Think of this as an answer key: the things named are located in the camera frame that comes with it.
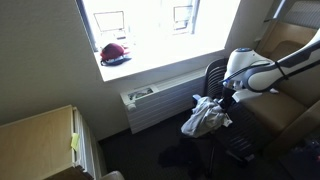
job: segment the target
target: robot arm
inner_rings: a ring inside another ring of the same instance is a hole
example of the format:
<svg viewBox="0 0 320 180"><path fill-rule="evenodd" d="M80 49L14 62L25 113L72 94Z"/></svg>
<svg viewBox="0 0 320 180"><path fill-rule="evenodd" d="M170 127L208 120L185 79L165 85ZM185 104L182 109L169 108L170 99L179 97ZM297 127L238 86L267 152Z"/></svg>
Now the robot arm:
<svg viewBox="0 0 320 180"><path fill-rule="evenodd" d="M275 83L320 64L320 29L312 40L298 51L274 62L249 48L238 48L230 55L225 86L244 85L253 92L270 90Z"/></svg>

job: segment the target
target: yellow sticky note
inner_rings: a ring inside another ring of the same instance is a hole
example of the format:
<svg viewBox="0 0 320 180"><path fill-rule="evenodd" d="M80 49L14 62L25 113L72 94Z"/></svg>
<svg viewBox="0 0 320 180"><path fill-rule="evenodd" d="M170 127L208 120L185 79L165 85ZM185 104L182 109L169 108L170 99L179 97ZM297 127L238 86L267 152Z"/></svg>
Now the yellow sticky note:
<svg viewBox="0 0 320 180"><path fill-rule="evenodd" d="M79 149L79 134L78 133L72 134L71 147L75 151L78 151L78 149Z"/></svg>

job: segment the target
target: wooden cabinet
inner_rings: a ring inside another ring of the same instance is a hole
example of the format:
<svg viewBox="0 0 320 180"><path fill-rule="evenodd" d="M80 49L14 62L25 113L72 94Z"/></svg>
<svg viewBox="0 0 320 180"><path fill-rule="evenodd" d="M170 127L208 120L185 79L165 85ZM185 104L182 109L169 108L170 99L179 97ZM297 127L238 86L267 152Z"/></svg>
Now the wooden cabinet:
<svg viewBox="0 0 320 180"><path fill-rule="evenodd" d="M0 126L0 179L100 179L103 163L94 136L72 106Z"/></svg>

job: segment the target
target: wall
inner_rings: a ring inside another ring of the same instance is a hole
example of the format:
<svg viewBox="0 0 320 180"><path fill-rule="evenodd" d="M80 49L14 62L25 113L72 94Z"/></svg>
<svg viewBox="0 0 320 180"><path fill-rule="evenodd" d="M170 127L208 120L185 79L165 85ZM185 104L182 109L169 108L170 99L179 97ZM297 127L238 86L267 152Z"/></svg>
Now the wall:
<svg viewBox="0 0 320 180"><path fill-rule="evenodd" d="M72 104L100 140L129 127L119 92L206 66L252 46L271 6L242 0L226 50L103 83L74 0L0 6L0 124Z"/></svg>
<svg viewBox="0 0 320 180"><path fill-rule="evenodd" d="M279 13L279 20L283 20L286 16L287 12L291 9L295 2L303 1L303 0L286 0L280 13Z"/></svg>

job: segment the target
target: crumpled clothing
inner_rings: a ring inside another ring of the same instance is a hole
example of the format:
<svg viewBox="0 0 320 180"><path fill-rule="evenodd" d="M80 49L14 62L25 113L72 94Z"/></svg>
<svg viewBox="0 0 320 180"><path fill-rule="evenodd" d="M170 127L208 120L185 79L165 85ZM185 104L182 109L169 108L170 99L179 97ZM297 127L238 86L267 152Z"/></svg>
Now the crumpled clothing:
<svg viewBox="0 0 320 180"><path fill-rule="evenodd" d="M228 121L217 99L212 100L210 97L200 98L192 112L190 119L181 127L181 132L195 138L218 129L225 121Z"/></svg>

